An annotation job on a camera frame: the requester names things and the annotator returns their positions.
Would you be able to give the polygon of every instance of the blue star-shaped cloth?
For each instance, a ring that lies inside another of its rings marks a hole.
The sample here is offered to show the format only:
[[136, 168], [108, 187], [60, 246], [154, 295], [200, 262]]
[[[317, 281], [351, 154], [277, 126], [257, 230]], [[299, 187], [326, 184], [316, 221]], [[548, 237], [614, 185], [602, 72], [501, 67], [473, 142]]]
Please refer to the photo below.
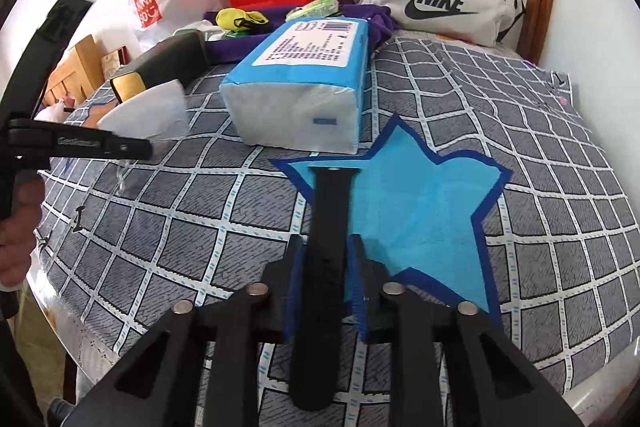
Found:
[[349, 233], [395, 280], [444, 303], [475, 302], [499, 320], [482, 220], [511, 171], [476, 151], [438, 156], [394, 115], [364, 156], [272, 160], [302, 195], [313, 198], [309, 167], [350, 167]]

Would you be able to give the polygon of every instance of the bed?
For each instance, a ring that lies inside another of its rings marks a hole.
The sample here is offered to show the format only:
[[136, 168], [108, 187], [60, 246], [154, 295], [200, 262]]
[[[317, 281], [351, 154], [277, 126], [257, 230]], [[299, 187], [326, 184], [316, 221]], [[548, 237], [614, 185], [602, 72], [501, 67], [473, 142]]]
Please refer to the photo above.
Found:
[[[438, 153], [475, 149], [514, 171], [484, 222], [504, 329], [588, 425], [637, 374], [640, 233], [573, 106], [569, 78], [536, 67], [552, 4], [527, 0], [517, 55], [398, 33], [367, 73], [360, 147], [396, 113]], [[119, 170], [54, 160], [43, 172], [45, 217], [30, 283], [94, 381], [170, 302], [226, 298], [282, 254], [289, 233], [308, 230], [304, 198], [269, 162], [305, 153], [242, 144], [218, 92], [231, 67], [193, 84], [191, 134], [165, 143], [152, 161]], [[113, 98], [104, 86], [68, 123]], [[266, 205], [278, 211], [267, 216]], [[80, 206], [83, 228], [74, 233]], [[261, 425], [385, 424], [388, 346], [367, 350], [348, 319], [344, 333], [336, 402], [316, 415], [289, 403], [287, 346], [262, 348]], [[447, 412], [446, 380], [442, 394]]]

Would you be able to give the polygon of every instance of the nike swoosh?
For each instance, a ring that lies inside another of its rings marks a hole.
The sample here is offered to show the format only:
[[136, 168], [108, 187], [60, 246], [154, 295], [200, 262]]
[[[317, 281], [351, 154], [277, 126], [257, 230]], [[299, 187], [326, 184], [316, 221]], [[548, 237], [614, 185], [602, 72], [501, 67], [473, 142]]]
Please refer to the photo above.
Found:
[[476, 13], [478, 12], [438, 12], [435, 10], [420, 10], [415, 7], [415, 0], [410, 0], [404, 7], [404, 14], [409, 17], [409, 19], [418, 21], [425, 19], [435, 19], [438, 17], [449, 17], [452, 15], [473, 15]]

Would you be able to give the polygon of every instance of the nike logo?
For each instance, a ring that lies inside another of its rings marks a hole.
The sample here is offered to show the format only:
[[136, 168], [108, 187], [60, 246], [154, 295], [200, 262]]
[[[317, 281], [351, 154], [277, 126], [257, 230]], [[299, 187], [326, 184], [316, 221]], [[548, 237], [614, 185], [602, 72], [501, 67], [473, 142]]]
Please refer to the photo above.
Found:
[[[409, 19], [424, 20], [435, 19], [437, 17], [449, 17], [451, 15], [470, 15], [476, 13], [460, 11], [460, 7], [464, 3], [465, 0], [410, 0], [404, 7], [404, 14], [409, 17]], [[438, 10], [421, 10], [416, 6], [416, 4], [432, 6], [434, 8], [438, 8]]]
[[478, 12], [461, 12], [461, 11], [439, 11], [439, 10], [420, 10], [415, 5], [415, 0], [410, 0], [404, 7], [404, 14], [409, 19], [423, 21], [425, 19], [436, 19], [438, 17], [450, 17], [452, 15], [473, 15]]

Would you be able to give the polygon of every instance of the blue packaging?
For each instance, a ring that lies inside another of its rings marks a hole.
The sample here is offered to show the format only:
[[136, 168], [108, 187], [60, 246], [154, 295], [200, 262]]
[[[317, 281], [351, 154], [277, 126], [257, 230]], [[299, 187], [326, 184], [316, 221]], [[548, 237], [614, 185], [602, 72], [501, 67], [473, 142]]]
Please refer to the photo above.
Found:
[[356, 153], [367, 38], [367, 22], [351, 18], [300, 18], [274, 31], [220, 85], [242, 141]]

